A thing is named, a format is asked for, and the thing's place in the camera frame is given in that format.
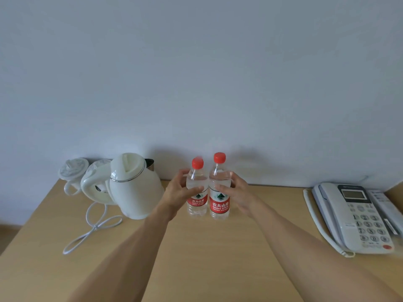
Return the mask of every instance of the bottle label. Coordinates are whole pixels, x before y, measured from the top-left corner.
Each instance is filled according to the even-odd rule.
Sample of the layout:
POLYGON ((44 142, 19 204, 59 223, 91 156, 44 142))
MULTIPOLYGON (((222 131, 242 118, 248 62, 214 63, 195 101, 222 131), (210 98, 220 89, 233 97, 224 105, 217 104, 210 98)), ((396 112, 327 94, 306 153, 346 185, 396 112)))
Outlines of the bottle label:
POLYGON ((210 210, 214 213, 224 214, 229 210, 229 196, 210 189, 210 210))
POLYGON ((208 188, 206 188, 203 192, 198 193, 196 196, 193 196, 187 200, 187 202, 193 207, 201 207, 207 203, 208 198, 208 188))

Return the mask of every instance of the floor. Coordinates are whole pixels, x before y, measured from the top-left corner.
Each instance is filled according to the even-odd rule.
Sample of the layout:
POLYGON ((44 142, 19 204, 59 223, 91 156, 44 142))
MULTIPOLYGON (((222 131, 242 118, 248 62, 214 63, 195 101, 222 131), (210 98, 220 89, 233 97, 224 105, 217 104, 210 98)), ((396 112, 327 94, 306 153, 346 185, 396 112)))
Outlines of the floor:
POLYGON ((19 230, 20 227, 18 226, 0 225, 0 255, 7 248, 8 244, 11 243, 19 230))

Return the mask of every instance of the power cord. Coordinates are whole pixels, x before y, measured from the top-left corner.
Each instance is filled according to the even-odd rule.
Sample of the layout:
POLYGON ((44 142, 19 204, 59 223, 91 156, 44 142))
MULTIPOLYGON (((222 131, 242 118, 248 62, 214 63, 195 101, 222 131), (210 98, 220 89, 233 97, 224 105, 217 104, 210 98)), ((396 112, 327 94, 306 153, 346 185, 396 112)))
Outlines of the power cord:
POLYGON ((309 213, 311 214, 312 219, 314 220, 314 223, 315 223, 316 227, 318 228, 319 233, 323 236, 323 238, 326 239, 326 241, 341 255, 343 255, 345 257, 355 257, 355 252, 352 252, 352 254, 348 254, 338 244, 336 244, 336 242, 333 239, 331 239, 331 237, 323 229, 321 223, 319 222, 318 217, 315 214, 314 208, 312 207, 311 200, 310 200, 309 194, 308 194, 308 189, 306 189, 306 188, 304 189, 304 198, 305 198, 305 202, 308 207, 309 213))
POLYGON ((101 218, 100 218, 95 224, 91 223, 91 222, 89 221, 89 212, 91 211, 91 208, 92 208, 95 204, 97 204, 97 203, 94 202, 93 204, 91 204, 91 205, 89 206, 88 210, 87 210, 87 213, 85 214, 85 219, 86 219, 87 223, 90 225, 90 227, 92 227, 92 229, 91 229, 89 232, 87 232, 87 233, 85 233, 85 234, 79 236, 78 238, 72 240, 72 241, 66 246, 66 248, 64 248, 63 254, 69 254, 69 253, 73 252, 73 250, 75 250, 79 245, 81 245, 81 244, 88 238, 88 236, 91 235, 91 233, 93 233, 93 232, 95 232, 95 231, 98 231, 98 230, 102 230, 102 229, 108 229, 108 228, 116 227, 117 225, 119 225, 119 224, 121 224, 121 223, 123 222, 123 216, 122 216, 122 215, 115 215, 115 216, 112 216, 112 217, 110 217, 110 218, 105 219, 104 221, 102 221, 102 219, 105 217, 106 213, 108 212, 108 205, 105 204, 105 205, 104 205, 104 206, 105 206, 105 210, 103 211, 103 215, 101 216, 101 218), (113 219, 113 218, 119 218, 118 222, 116 222, 116 223, 114 223, 114 224, 112 224, 112 225, 104 226, 105 223, 107 223, 109 220, 111 220, 111 219, 113 219))

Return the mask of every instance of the white kettle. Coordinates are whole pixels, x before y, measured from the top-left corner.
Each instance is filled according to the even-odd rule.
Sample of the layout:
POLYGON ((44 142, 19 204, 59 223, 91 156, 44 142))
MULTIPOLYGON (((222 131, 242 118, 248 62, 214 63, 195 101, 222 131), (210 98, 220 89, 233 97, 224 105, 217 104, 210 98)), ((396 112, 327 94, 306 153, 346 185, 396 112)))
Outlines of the white kettle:
POLYGON ((142 156, 130 152, 86 173, 81 190, 93 201, 117 204, 131 219, 146 218, 164 194, 157 173, 147 169, 142 156), (108 193, 99 192, 97 184, 104 184, 108 193))

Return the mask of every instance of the red label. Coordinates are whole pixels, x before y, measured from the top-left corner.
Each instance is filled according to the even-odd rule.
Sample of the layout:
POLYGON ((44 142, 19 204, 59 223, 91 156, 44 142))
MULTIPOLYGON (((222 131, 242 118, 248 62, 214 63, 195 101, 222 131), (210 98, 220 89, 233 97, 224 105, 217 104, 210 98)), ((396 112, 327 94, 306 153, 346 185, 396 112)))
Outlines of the red label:
POLYGON ((218 202, 218 201, 214 201, 210 197, 210 210, 213 211, 214 213, 218 213, 218 214, 223 214, 223 213, 228 212, 229 198, 227 200, 225 200, 224 202, 218 202))
POLYGON ((193 206, 193 207, 201 207, 202 205, 205 205, 207 203, 207 197, 208 194, 206 194, 203 198, 201 199, 193 199, 193 198, 189 198, 187 200, 187 202, 193 206))

